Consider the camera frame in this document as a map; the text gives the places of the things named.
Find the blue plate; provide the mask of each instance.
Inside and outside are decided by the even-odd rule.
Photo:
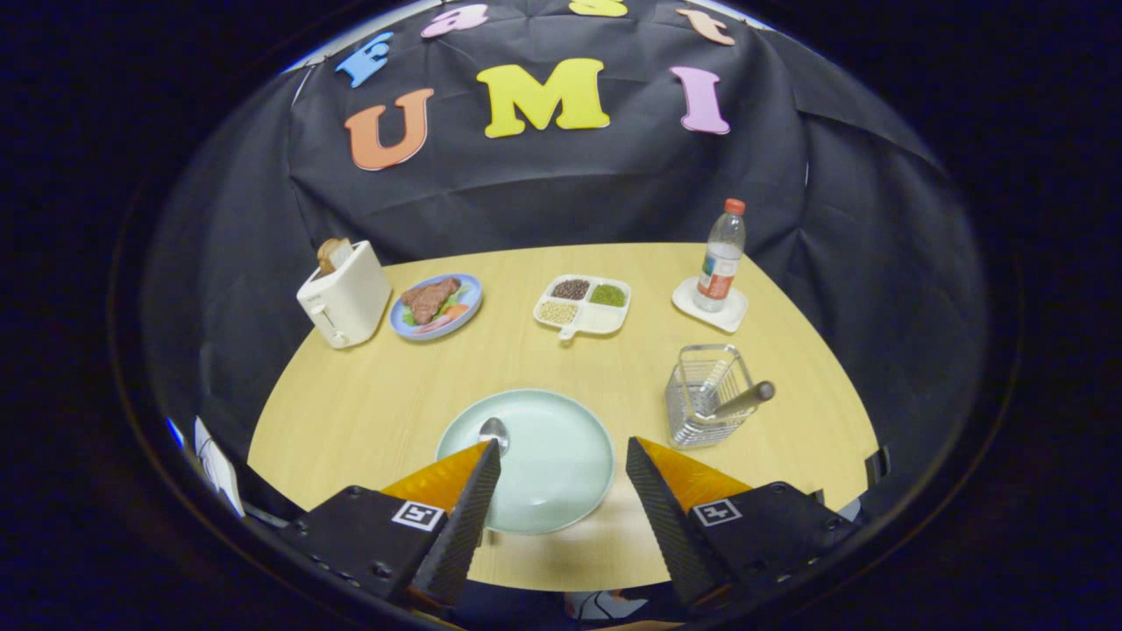
[[[425,327],[427,327],[427,324],[414,327],[412,324],[407,324],[405,320],[402,319],[402,317],[405,314],[405,305],[402,304],[402,296],[398,295],[397,300],[394,301],[394,307],[389,309],[389,324],[394,328],[395,331],[397,331],[397,335],[402,336],[405,339],[413,339],[419,341],[426,339],[434,339],[441,336],[447,336],[448,333],[454,331],[456,329],[459,329],[465,323],[467,323],[467,321],[470,320],[476,314],[476,311],[479,311],[479,304],[484,300],[484,285],[482,283],[479,282],[479,278],[476,278],[471,274],[444,274],[442,276],[433,276],[427,281],[413,285],[413,287],[420,287],[422,285],[431,285],[433,283],[439,283],[444,278],[460,280],[459,301],[460,304],[467,304],[468,310],[465,311],[463,314],[460,316],[459,318],[452,320],[451,322],[448,322],[442,327],[432,330],[425,330]],[[439,318],[440,316],[433,318],[433,322],[435,322]]]
[[[542,534],[572,525],[604,501],[616,470],[604,423],[580,403],[545,390],[512,390],[478,401],[452,421],[436,447],[447,458],[479,441],[490,417],[511,442],[500,460],[487,528]]]

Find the pink letter i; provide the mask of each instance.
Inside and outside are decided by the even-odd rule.
[[[686,91],[682,127],[691,131],[728,134],[732,128],[720,118],[720,107],[717,104],[715,85],[720,77],[709,71],[689,66],[673,66],[670,72],[682,80],[682,90]]]

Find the beans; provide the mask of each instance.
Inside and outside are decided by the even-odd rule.
[[[592,298],[588,299],[588,301],[597,304],[623,307],[627,302],[627,295],[624,294],[622,289],[615,285],[599,285],[592,290]]]
[[[546,322],[568,324],[572,322],[572,318],[577,314],[577,305],[563,302],[544,302],[537,314]]]
[[[580,300],[585,298],[585,292],[588,291],[588,281],[581,281],[580,278],[573,278],[571,281],[562,281],[553,287],[553,293],[550,294],[553,298],[567,298],[569,300]]]

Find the plate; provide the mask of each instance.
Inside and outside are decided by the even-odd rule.
[[[736,287],[729,287],[721,310],[716,313],[709,313],[708,311],[701,311],[698,309],[698,305],[693,304],[693,292],[697,286],[697,276],[682,281],[682,284],[678,285],[678,289],[674,290],[671,296],[674,307],[702,322],[708,322],[718,329],[735,333],[736,329],[741,328],[741,322],[744,321],[744,314],[748,312],[748,296],[744,295],[744,292]]]
[[[478,442],[479,428],[490,417],[503,421],[511,442],[488,528],[514,534],[553,532],[604,501],[616,470],[608,431],[588,408],[555,392],[512,390],[476,402],[444,430],[436,459]]]
[[[394,301],[394,307],[390,308],[389,310],[389,324],[394,328],[395,331],[397,331],[397,335],[402,336],[405,339],[413,339],[419,341],[447,336],[448,333],[466,324],[468,320],[470,320],[476,314],[476,312],[479,311],[479,303],[481,303],[484,300],[484,285],[482,283],[479,282],[479,278],[476,278],[471,274],[443,274],[441,276],[433,276],[432,278],[417,283],[410,289],[412,290],[413,287],[420,287],[422,285],[431,285],[433,283],[439,283],[444,278],[460,280],[459,302],[461,304],[467,304],[468,310],[465,311],[463,314],[460,316],[459,318],[452,320],[451,322],[448,322],[447,324],[440,328],[433,330],[426,330],[424,332],[419,332],[423,330],[427,324],[413,326],[405,322],[405,320],[403,319],[403,316],[405,314],[405,305],[402,304],[402,296],[398,295],[397,300]]]

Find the yellow letter m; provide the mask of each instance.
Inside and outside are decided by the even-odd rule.
[[[480,72],[476,79],[487,84],[491,99],[491,124],[484,134],[488,138],[522,134],[526,124],[515,117],[515,106],[534,127],[545,129],[559,102],[558,127],[561,129],[607,127],[610,119],[600,110],[596,86],[596,76],[601,70],[604,63],[598,60],[564,60],[553,68],[544,85],[517,64]]]

